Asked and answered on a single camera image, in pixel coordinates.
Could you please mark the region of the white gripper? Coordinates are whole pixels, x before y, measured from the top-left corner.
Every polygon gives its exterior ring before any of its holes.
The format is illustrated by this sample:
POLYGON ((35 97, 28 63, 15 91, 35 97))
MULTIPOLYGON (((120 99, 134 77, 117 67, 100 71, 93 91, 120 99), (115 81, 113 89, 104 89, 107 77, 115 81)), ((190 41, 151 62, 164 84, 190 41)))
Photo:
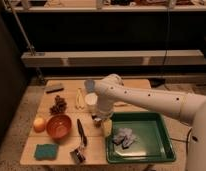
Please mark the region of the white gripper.
POLYGON ((112 130, 112 120, 111 117, 113 115, 113 109, 102 109, 97 107, 96 109, 96 116, 101 120, 101 127, 103 130, 103 135, 108 137, 111 134, 112 130))

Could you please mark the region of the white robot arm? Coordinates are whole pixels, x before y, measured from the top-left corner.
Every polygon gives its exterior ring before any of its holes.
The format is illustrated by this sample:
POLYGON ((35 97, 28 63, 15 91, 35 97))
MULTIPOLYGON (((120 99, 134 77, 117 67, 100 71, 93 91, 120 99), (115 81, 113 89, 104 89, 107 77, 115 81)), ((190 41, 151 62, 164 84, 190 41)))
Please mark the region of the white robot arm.
POLYGON ((155 89, 130 88, 121 77, 110 74, 94 84, 98 96, 96 115, 110 118, 114 103, 123 101, 158 112, 192 127, 185 171, 206 171, 206 96, 155 89))

